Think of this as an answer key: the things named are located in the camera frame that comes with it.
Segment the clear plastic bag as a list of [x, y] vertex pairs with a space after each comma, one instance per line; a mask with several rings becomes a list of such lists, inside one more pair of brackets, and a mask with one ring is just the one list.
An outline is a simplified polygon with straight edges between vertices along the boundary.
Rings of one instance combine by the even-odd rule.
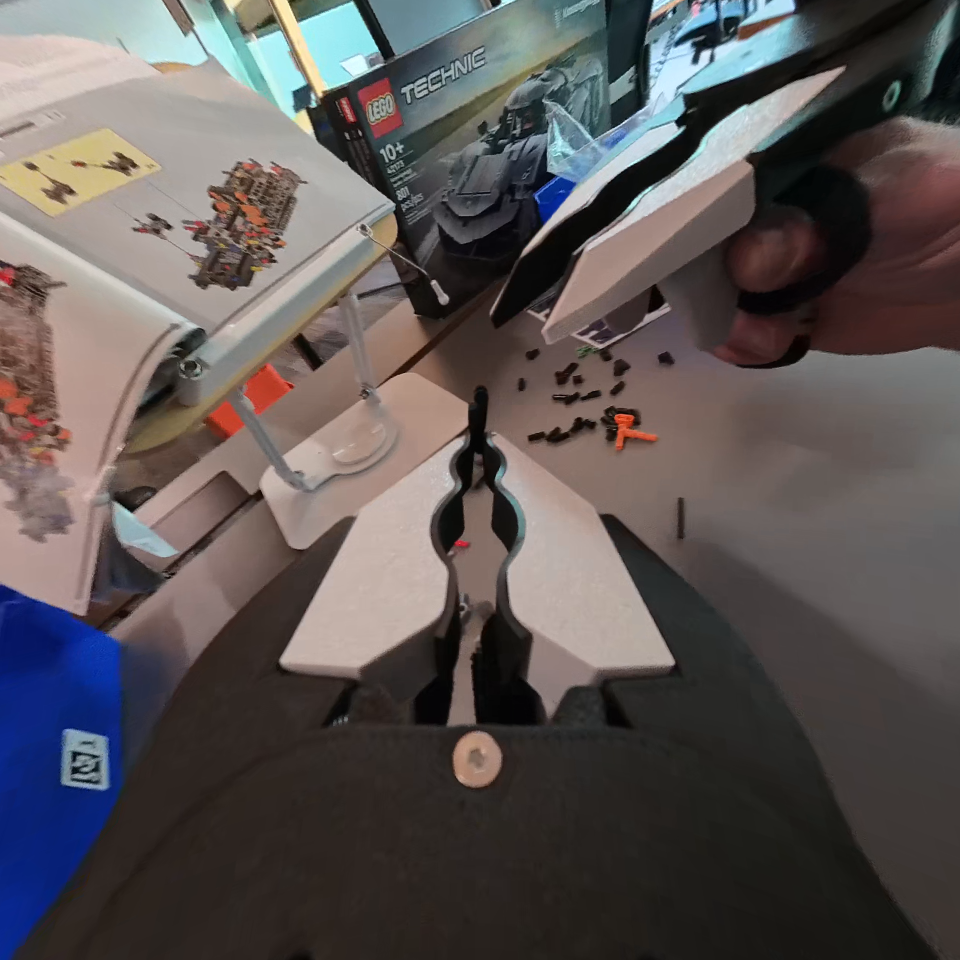
[[618, 154], [632, 147], [653, 124], [653, 118], [667, 107], [666, 95], [631, 114], [619, 125], [596, 137], [557, 103], [546, 102], [547, 170], [557, 178], [579, 185]]

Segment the blue plastic bin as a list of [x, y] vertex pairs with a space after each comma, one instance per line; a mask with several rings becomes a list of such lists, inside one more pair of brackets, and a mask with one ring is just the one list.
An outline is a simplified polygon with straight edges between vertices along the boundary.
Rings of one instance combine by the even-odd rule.
[[577, 183], [563, 176], [552, 176], [544, 186], [534, 192], [534, 201], [539, 222], [545, 224], [570, 197]]

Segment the dark lego set box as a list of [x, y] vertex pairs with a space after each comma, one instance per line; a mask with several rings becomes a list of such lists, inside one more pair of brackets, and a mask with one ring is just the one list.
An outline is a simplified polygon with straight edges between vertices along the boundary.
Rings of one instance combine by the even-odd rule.
[[510, 273], [542, 225], [549, 121], [610, 127], [601, 1], [510, 2], [321, 99], [349, 167], [394, 203], [391, 261], [438, 320]]

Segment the pale blue plastic piece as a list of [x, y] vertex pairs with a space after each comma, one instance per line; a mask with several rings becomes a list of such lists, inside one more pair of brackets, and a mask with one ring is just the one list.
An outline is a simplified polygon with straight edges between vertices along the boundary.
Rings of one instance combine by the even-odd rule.
[[170, 559], [178, 555], [178, 548], [162, 535], [143, 523], [137, 516], [116, 500], [111, 501], [113, 532], [126, 548], [140, 550], [150, 556]]

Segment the blue object with white label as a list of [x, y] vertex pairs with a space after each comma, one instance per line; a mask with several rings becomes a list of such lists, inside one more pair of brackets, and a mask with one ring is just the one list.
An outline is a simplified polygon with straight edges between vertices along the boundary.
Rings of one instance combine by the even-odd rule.
[[121, 652], [1, 588], [1, 957], [12, 958], [101, 833], [123, 782]]

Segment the white metal book stand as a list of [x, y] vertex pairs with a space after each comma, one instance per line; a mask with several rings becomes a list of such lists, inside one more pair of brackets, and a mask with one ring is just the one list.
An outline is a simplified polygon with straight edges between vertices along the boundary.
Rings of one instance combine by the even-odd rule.
[[[393, 215], [374, 228], [355, 226], [189, 354], [198, 379], [179, 376], [174, 399], [134, 426], [127, 451], [168, 443], [224, 401], [245, 427], [141, 508], [141, 522], [162, 533], [166, 522], [190, 520], [198, 496], [213, 492], [216, 502], [198, 520], [203, 537], [263, 496], [287, 546], [304, 550], [466, 429], [467, 404], [457, 396], [412, 371], [392, 378], [374, 371], [351, 288], [394, 228]], [[264, 422], [246, 403], [245, 383], [333, 303], [349, 351], [272, 406]]]

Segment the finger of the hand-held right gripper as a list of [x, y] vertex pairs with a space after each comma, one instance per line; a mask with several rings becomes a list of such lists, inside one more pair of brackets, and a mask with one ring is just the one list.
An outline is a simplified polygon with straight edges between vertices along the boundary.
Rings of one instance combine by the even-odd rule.
[[840, 66], [794, 80], [714, 126], [677, 172], [645, 191], [584, 245], [543, 325], [544, 341], [570, 337], [666, 281], [663, 297], [688, 318], [695, 294], [702, 292], [699, 343], [714, 345], [721, 322], [733, 315], [737, 293], [722, 263], [713, 269], [713, 279], [703, 268], [699, 280], [693, 280], [690, 265], [752, 220], [758, 202], [750, 154], [844, 71]]
[[662, 144], [633, 159], [570, 214], [547, 222], [534, 247], [518, 259], [490, 309], [493, 326], [503, 328], [550, 290], [562, 290], [582, 248], [617, 222], [645, 191], [677, 173], [701, 141], [700, 120], [678, 124]]

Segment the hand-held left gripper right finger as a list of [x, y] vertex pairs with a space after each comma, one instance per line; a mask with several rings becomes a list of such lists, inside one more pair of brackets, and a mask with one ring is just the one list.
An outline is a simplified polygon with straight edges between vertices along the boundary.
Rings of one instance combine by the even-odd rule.
[[506, 555], [480, 640], [480, 719], [543, 721], [570, 692], [669, 675], [674, 655], [594, 506], [507, 438], [484, 438]]

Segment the orange traffic cone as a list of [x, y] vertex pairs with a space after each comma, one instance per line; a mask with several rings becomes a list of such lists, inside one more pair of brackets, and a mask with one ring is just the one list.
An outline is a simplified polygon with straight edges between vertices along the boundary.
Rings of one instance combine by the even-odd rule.
[[[252, 403], [254, 414], [260, 415], [294, 389], [273, 365], [261, 366], [244, 384], [245, 397]], [[231, 402], [224, 401], [203, 420], [203, 424], [218, 440], [226, 441], [244, 429], [244, 422]]]

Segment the scatter of black lego pins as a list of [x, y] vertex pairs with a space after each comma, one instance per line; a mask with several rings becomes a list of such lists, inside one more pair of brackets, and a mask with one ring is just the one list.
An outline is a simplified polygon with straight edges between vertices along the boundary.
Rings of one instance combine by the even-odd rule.
[[[618, 422], [631, 424], [633, 429], [655, 434], [660, 439], [659, 434], [644, 426], [638, 407], [622, 403], [631, 364], [614, 356], [609, 348], [600, 347], [598, 353], [582, 360], [575, 353], [573, 360], [561, 362], [554, 368], [541, 364], [546, 358], [543, 347], [529, 348], [523, 357], [527, 364], [534, 366], [534, 371], [516, 378], [516, 392], [533, 394], [541, 385], [550, 390], [548, 402], [557, 416], [565, 416], [563, 421], [531, 430], [526, 437], [529, 444], [558, 447], [580, 435], [597, 434], [615, 449]], [[624, 450], [631, 444], [657, 442], [628, 439]]]

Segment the lego sticker sheet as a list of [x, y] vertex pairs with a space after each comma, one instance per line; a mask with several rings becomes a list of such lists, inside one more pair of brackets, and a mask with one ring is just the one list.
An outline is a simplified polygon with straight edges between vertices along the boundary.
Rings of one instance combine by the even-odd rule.
[[[557, 287], [549, 289], [545, 294], [535, 299], [529, 307], [520, 313], [520, 316], [536, 320], [543, 328], [550, 326], [550, 316], [555, 309], [560, 293]], [[641, 294], [617, 307], [611, 313], [602, 317], [597, 316], [576, 330], [560, 333], [554, 340], [547, 339], [547, 343], [573, 339], [581, 344], [600, 349], [611, 346], [619, 340], [629, 336], [636, 330], [653, 323], [670, 311], [658, 288], [654, 287], [645, 294]]]

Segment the lego instruction booklet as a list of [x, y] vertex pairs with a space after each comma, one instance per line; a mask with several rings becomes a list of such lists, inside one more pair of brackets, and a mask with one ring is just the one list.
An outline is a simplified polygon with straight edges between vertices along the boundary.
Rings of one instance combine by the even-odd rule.
[[2, 36], [2, 586], [87, 613], [124, 452], [380, 258], [394, 203], [213, 61]]

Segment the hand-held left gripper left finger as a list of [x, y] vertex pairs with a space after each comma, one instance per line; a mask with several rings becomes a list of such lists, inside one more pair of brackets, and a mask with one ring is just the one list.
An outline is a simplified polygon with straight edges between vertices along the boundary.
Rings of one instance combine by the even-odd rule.
[[462, 642], [450, 556], [474, 452], [462, 433], [354, 518], [279, 658], [288, 673], [382, 690], [414, 723], [447, 724]]

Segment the person's right hand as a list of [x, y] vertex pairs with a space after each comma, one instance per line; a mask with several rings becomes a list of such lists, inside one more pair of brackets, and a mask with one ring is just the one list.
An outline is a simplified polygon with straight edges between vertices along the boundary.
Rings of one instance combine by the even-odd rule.
[[772, 363], [797, 332], [824, 354], [958, 352], [958, 126], [896, 117], [847, 138], [827, 163], [869, 192], [869, 249], [812, 301], [810, 327], [740, 310], [713, 355], [739, 367]]

